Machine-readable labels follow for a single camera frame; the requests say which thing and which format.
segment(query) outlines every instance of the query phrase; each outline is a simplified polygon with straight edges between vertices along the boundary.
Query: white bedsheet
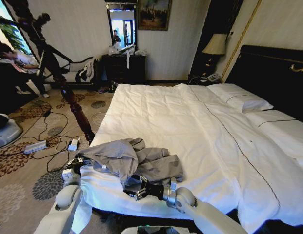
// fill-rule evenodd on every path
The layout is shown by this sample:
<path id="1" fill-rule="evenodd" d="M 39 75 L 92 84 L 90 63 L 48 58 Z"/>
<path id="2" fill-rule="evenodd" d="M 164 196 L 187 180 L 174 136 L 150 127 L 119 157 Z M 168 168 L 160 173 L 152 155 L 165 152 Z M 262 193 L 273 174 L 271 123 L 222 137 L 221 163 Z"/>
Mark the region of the white bedsheet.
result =
<path id="1" fill-rule="evenodd" d="M 141 137 L 146 147 L 177 154 L 185 174 L 178 187 L 189 188 L 224 213 L 238 208 L 249 233 L 267 219 L 303 224 L 303 171 L 244 114 L 206 87 L 119 85 L 91 146 L 129 137 Z M 117 177 L 90 166 L 81 169 L 81 188 L 83 200 L 73 224 L 77 233 L 88 223 L 91 207 L 135 216 L 189 218 L 155 197 L 135 201 L 122 192 Z"/>

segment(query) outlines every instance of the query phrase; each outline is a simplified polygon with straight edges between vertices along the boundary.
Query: black headboard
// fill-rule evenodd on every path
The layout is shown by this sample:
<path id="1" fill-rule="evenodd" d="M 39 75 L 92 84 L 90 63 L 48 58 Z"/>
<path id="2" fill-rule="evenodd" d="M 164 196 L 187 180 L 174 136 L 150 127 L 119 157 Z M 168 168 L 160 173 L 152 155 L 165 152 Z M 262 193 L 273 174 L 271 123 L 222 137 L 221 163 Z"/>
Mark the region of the black headboard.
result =
<path id="1" fill-rule="evenodd" d="M 226 83 L 303 122 L 303 51 L 244 45 Z"/>

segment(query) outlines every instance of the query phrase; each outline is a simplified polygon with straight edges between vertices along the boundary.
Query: mirror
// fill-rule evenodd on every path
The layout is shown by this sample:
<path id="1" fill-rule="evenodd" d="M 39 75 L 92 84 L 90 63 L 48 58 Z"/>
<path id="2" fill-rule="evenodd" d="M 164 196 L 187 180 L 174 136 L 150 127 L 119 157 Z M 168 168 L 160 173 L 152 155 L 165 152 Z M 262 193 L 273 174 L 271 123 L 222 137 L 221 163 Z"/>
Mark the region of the mirror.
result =
<path id="1" fill-rule="evenodd" d="M 108 4 L 107 12 L 112 45 L 119 49 L 137 45 L 136 5 Z"/>

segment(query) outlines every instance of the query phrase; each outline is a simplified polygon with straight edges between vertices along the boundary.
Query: framed painting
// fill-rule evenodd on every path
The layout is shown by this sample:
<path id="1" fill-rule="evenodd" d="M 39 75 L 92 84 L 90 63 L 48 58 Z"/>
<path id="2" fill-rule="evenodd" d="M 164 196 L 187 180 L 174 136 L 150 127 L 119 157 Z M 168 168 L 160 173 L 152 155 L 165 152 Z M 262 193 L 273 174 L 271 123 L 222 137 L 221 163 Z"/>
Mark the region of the framed painting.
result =
<path id="1" fill-rule="evenodd" d="M 167 31 L 172 0 L 139 0 L 138 29 Z"/>

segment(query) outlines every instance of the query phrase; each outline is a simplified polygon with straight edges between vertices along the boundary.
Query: white pillow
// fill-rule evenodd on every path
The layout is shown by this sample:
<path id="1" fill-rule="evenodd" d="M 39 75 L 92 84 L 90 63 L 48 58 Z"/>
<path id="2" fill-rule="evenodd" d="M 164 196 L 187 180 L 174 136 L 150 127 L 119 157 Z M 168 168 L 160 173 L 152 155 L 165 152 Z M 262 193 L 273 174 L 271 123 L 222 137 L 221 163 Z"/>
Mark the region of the white pillow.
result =
<path id="1" fill-rule="evenodd" d="M 245 114 L 303 168 L 303 123 L 277 110 Z"/>
<path id="2" fill-rule="evenodd" d="M 235 84 L 212 84 L 207 87 L 221 100 L 240 112 L 269 110 L 273 106 L 263 98 L 238 87 Z"/>

